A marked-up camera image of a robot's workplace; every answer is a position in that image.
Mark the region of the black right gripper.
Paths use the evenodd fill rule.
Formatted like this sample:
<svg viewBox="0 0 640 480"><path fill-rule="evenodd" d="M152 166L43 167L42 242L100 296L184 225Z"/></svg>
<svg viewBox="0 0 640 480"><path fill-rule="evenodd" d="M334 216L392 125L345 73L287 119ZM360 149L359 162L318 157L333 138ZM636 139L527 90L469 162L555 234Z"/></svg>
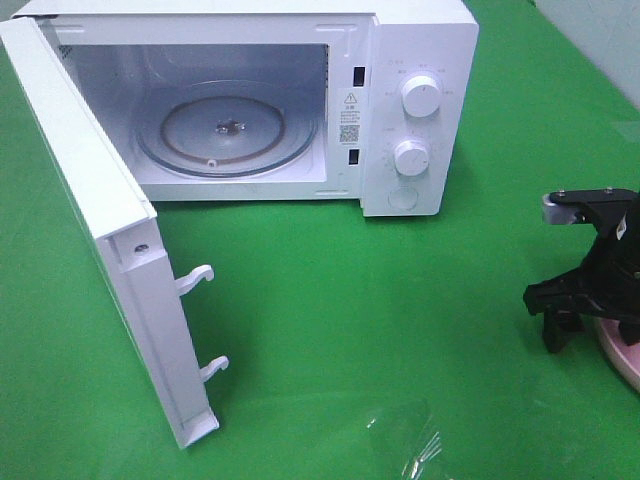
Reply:
<svg viewBox="0 0 640 480"><path fill-rule="evenodd" d="M591 294L578 272L525 289L523 301L529 314L544 312L542 339L549 353L560 352L584 331L579 314L595 314L599 308L607 318L639 323L638 199L630 203L596 252L587 276Z"/></svg>

